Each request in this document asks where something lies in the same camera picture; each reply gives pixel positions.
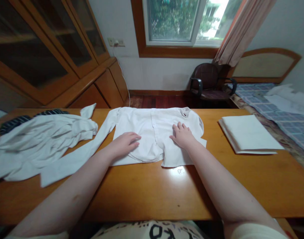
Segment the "dark leather chair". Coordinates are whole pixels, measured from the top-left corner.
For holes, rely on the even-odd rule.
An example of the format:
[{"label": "dark leather chair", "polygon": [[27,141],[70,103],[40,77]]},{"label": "dark leather chair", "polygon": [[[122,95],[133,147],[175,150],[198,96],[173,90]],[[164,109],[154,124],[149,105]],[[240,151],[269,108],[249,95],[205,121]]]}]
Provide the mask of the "dark leather chair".
[{"label": "dark leather chair", "polygon": [[[202,100],[226,101],[236,91],[237,82],[233,78],[218,77],[218,69],[214,64],[203,63],[198,65],[191,76],[190,91]],[[219,79],[230,80],[233,83],[231,93],[217,89]]]}]

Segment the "glass pane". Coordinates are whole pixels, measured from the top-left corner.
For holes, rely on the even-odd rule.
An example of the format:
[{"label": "glass pane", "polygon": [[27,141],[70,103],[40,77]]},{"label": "glass pane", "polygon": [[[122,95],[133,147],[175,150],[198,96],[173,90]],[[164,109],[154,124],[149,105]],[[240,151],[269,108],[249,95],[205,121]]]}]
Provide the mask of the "glass pane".
[{"label": "glass pane", "polygon": [[97,30],[94,19],[92,18],[90,9],[86,0],[71,0],[71,3],[76,10],[81,24],[86,30],[87,36],[95,49],[97,55],[101,55],[106,52],[105,47],[100,38],[100,34]]},{"label": "glass pane", "polygon": [[148,0],[150,40],[191,41],[198,0]]},{"label": "glass pane", "polygon": [[67,74],[13,6],[0,0],[0,61],[42,88]]},{"label": "glass pane", "polygon": [[243,0],[208,0],[196,40],[216,40],[220,45]]},{"label": "glass pane", "polygon": [[32,0],[60,44],[76,66],[91,60],[91,56],[60,0]]}]

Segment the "forearm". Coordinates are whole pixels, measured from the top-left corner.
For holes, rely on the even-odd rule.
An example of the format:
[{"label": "forearm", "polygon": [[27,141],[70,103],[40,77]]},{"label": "forearm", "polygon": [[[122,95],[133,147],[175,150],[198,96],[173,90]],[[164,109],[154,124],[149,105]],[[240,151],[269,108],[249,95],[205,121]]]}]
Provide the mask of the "forearm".
[{"label": "forearm", "polygon": [[225,223],[256,222],[278,228],[259,202],[201,144],[191,144],[188,153]]},{"label": "forearm", "polygon": [[105,149],[96,153],[26,216],[11,235],[50,235],[71,228],[87,208],[112,160]]}]

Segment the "striped cloth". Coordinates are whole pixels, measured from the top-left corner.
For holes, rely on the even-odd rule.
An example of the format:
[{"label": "striped cloth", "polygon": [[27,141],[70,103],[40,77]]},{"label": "striped cloth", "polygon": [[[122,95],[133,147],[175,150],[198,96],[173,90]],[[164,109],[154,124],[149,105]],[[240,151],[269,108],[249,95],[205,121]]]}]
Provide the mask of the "striped cloth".
[{"label": "striped cloth", "polygon": [[[41,113],[36,114],[34,117],[39,115],[67,115],[69,114],[68,111],[62,111],[60,109],[53,109],[53,110],[46,110]],[[17,126],[20,126],[21,124],[30,121],[32,118],[30,116],[18,116],[12,120],[6,121],[5,123],[2,123],[0,126],[0,135],[4,135],[12,131]]]}]

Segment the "pink curtain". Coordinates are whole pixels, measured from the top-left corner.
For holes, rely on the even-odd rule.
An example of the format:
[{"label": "pink curtain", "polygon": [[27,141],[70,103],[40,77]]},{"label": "pink curtain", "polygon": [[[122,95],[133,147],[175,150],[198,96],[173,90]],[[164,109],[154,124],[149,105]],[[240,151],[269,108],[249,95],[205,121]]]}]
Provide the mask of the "pink curtain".
[{"label": "pink curtain", "polygon": [[275,2],[276,0],[243,0],[214,62],[236,66]]}]

